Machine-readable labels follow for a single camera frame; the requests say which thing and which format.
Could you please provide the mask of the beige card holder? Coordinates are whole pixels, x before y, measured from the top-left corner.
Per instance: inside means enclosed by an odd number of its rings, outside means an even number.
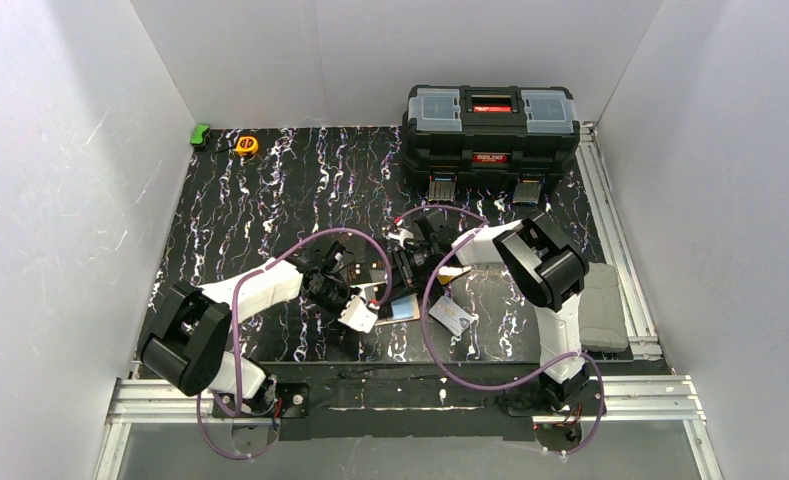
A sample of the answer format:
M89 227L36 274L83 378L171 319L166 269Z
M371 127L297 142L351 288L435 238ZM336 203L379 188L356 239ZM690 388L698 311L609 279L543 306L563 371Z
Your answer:
M370 302L368 309L375 319L376 326L411 322L420 319L420 305L416 293L389 300L381 306Z

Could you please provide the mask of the white card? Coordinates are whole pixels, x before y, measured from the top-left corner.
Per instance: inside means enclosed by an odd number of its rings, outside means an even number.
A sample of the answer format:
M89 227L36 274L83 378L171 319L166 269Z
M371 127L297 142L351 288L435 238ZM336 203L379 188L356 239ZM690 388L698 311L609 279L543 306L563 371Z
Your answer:
M460 307L449 296L442 296L435 301L429 308L429 315L454 337L461 337L475 321L472 314Z

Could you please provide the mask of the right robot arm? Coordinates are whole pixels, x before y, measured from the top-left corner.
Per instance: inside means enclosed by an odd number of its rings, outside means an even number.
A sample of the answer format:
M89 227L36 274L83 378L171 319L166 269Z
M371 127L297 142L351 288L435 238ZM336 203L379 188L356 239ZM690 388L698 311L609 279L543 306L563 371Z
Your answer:
M586 386L591 359L580 340L579 305L590 271L578 247L546 213L503 225L489 226L478 216L478 226L459 232L433 221L439 204L412 208L396 218L401 225L415 215L422 239L404 244L391 253L391 292L394 297L418 293L421 333L429 355L451 380L466 388L499 392L536 380L552 400L563 403ZM482 385L453 373L441 360L429 339L428 301L441 269L455 261L460 267L479 264L505 265L518 291L536 309L540 339L539 367L526 376L499 385Z

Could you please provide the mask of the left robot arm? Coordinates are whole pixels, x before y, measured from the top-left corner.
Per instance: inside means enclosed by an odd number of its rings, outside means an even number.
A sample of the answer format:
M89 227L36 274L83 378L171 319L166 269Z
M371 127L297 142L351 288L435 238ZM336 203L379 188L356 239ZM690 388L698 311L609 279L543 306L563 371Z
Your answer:
M269 378L256 363L228 351L241 321L302 298L337 315L351 327L374 323L360 289L336 267L346 249L297 249L228 280L193 286L180 281L147 321L136 349L138 360L186 396L205 390L255 398Z

